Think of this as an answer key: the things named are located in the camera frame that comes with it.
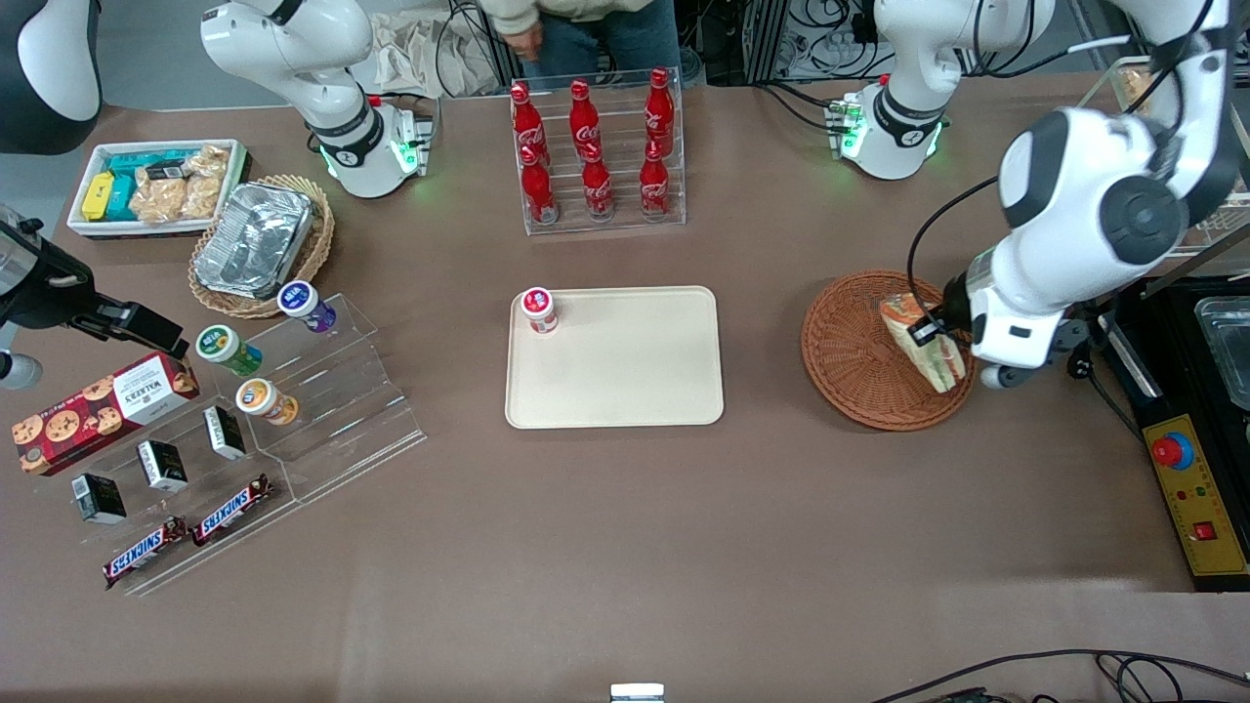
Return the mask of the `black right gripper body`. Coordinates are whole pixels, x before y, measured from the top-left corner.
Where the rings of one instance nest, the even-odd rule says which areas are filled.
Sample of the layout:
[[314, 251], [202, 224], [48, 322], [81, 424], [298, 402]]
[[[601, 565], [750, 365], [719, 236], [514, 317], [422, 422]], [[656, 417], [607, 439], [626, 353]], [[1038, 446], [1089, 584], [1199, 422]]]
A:
[[88, 330], [98, 311], [94, 273], [45, 239], [38, 223], [2, 224], [2, 321]]

